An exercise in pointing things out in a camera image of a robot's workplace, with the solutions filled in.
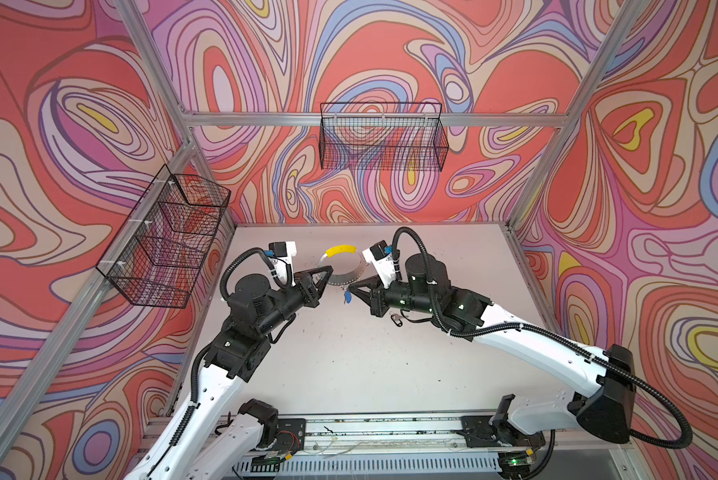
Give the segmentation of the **large keyring with yellow sleeve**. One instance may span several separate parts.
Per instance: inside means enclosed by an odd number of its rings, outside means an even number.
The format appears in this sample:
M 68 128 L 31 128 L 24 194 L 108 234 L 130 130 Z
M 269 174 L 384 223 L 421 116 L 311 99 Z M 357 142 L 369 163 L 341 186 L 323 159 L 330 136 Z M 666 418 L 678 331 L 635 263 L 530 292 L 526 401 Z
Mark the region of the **large keyring with yellow sleeve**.
M 342 287 L 359 280 L 367 263 L 356 246 L 343 244 L 327 249 L 319 259 L 318 266 L 330 266 L 333 273 L 328 284 Z

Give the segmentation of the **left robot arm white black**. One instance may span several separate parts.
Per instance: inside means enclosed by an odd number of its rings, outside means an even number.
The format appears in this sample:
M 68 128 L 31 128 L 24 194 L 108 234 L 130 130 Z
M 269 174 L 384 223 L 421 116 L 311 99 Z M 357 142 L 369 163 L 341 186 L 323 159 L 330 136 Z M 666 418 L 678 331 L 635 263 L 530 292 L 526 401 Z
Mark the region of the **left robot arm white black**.
M 296 253 L 293 242 L 274 242 L 244 251 L 224 270 L 219 291 L 230 315 L 194 357 L 188 397 L 128 478 L 222 479 L 249 452 L 275 444 L 278 411 L 256 399 L 210 436 L 298 311 L 320 304 L 334 269 L 294 271 Z

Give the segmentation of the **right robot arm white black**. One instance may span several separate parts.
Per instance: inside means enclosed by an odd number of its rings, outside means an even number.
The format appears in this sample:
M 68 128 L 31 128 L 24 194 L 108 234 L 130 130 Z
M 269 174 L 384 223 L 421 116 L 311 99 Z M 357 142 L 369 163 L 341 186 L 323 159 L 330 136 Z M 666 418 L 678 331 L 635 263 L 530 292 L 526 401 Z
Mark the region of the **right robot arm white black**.
M 391 310 L 397 325 L 429 324 L 450 338 L 502 350 L 561 381 L 556 393 L 524 400 L 502 397 L 490 427 L 500 442 L 521 436 L 579 428 L 599 440 L 626 444 L 636 439 L 666 450 L 692 444 L 694 432 L 680 408 L 635 373 L 632 352 L 618 344 L 585 345 L 528 322 L 491 298 L 452 284 L 446 265 L 428 252 L 410 227 L 398 228 L 362 253 L 375 275 L 350 285 L 352 296 L 381 318 Z M 674 418 L 679 434 L 654 437 L 635 429 L 639 392 L 656 400 Z

